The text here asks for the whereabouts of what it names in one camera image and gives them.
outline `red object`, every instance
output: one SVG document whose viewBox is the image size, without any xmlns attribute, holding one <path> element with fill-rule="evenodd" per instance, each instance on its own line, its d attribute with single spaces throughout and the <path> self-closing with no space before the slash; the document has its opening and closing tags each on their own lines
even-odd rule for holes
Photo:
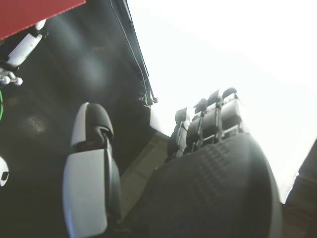
<svg viewBox="0 0 317 238">
<path fill-rule="evenodd" d="M 1 1 L 0 40 L 85 2 L 86 0 Z"/>
</svg>

